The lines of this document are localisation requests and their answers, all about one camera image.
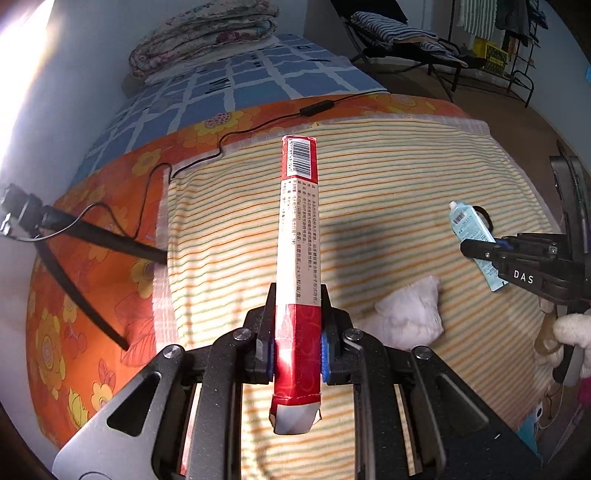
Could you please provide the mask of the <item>yellow box on rack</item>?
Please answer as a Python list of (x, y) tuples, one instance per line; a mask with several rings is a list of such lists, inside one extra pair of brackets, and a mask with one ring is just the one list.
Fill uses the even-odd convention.
[(508, 63), (507, 52), (481, 37), (474, 39), (472, 51), (478, 58), (484, 60), (484, 64), (481, 67), (482, 70), (499, 76), (505, 74)]

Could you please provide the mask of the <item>striped yellow green blanket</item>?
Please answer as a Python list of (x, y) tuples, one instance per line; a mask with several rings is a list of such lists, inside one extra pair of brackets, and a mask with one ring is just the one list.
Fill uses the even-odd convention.
[[(304, 129), (318, 142), (321, 278), (360, 320), (388, 294), (440, 279), (443, 335), (434, 350), (512, 428), (534, 411), (551, 373), (536, 362), (538, 299), (492, 291), (465, 258), (449, 205), (484, 208), (497, 236), (553, 232), (531, 182), (483, 125), (368, 117)], [(283, 132), (226, 146), (167, 192), (168, 278), (179, 343), (214, 342), (262, 305), (276, 278)]]

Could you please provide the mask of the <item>orange floral bed sheet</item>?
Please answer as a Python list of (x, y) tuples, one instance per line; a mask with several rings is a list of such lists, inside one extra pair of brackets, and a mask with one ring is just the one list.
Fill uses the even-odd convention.
[[(219, 114), (122, 155), (74, 184), (56, 203), (79, 213), (93, 198), (141, 216), (139, 239), (156, 241), (158, 208), (169, 166), (228, 145), (304, 124), (303, 102), (280, 101)], [(155, 354), (152, 264), (109, 254), (83, 277), (87, 295), (130, 340), (127, 352), (102, 334), (64, 294), (41, 263), (33, 267), (26, 320), (29, 388), (41, 433), (62, 446)]]

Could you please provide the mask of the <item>dark hanging garment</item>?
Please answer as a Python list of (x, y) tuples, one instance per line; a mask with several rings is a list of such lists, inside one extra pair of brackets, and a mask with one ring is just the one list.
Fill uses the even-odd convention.
[(529, 44), (530, 21), (527, 0), (498, 0), (495, 18), (498, 30), (509, 32), (524, 46)]

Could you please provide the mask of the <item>small teal tube packet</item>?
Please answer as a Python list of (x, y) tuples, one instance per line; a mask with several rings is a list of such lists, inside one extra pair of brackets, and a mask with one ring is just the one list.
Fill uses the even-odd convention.
[[(460, 242), (477, 240), (491, 243), (494, 241), (494, 236), (474, 206), (452, 201), (449, 209), (451, 228)], [(476, 259), (475, 263), (492, 292), (500, 290), (507, 284), (498, 276), (498, 271), (491, 261)]]

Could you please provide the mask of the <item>striped towel on rack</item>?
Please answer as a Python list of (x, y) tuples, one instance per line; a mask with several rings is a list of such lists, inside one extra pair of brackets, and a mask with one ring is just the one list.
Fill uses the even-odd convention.
[(491, 41), (495, 31), (496, 0), (462, 0), (458, 26), (467, 33)]

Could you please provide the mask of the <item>black folding chair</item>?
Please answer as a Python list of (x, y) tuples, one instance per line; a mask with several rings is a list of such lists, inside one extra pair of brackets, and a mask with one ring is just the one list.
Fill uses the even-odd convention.
[(370, 63), (373, 59), (391, 57), (411, 61), (411, 66), (394, 73), (400, 75), (425, 67), (435, 76), (446, 96), (453, 98), (457, 83), (448, 86), (437, 68), (448, 67), (459, 76), (469, 67), (468, 57), (458, 46), (431, 31), (411, 26), (396, 1), (332, 0), (331, 4), (356, 49), (352, 63), (362, 61), (366, 70), (374, 75), (376, 70)]

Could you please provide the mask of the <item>black metal clothes rack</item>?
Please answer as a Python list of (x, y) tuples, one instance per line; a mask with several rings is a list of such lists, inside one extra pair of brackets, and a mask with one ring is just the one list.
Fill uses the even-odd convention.
[(508, 63), (503, 76), (490, 74), (481, 69), (484, 60), (478, 58), (472, 51), (476, 37), (458, 26), (459, 13), (460, 1), (453, 1), (451, 3), (447, 40), (452, 41), (453, 35), (456, 33), (460, 35), (460, 39), (457, 41), (460, 52), (468, 57), (469, 65), (478, 71), (477, 80), (487, 87), (500, 87), (505, 90), (508, 97), (529, 106), (535, 91), (535, 82), (531, 76), (531, 71), (535, 69), (534, 53), (541, 47), (538, 31), (548, 28), (547, 18), (540, 8), (540, 3), (538, 1), (528, 1), (530, 21), (528, 46), (524, 46), (509, 32), (498, 30), (495, 27), (490, 42), (508, 53)]

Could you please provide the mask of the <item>folded floral quilt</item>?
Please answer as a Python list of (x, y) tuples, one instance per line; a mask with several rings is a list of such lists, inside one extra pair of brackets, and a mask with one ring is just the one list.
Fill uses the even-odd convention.
[(223, 47), (249, 45), (276, 32), (280, 8), (270, 1), (207, 1), (178, 14), (131, 51), (131, 74), (145, 79)]

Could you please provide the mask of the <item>blue checkered bed sheet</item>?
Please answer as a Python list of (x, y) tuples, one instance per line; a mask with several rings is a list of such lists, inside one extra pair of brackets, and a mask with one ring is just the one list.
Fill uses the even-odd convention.
[(72, 183), (122, 155), (217, 114), (325, 95), (383, 91), (346, 57), (294, 34), (142, 88), (92, 144)]

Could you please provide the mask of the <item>red long cardboard box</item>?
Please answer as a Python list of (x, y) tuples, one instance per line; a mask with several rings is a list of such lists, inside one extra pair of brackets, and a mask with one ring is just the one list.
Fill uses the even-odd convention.
[(317, 139), (281, 139), (274, 372), (276, 435), (308, 433), (321, 418), (322, 281)]

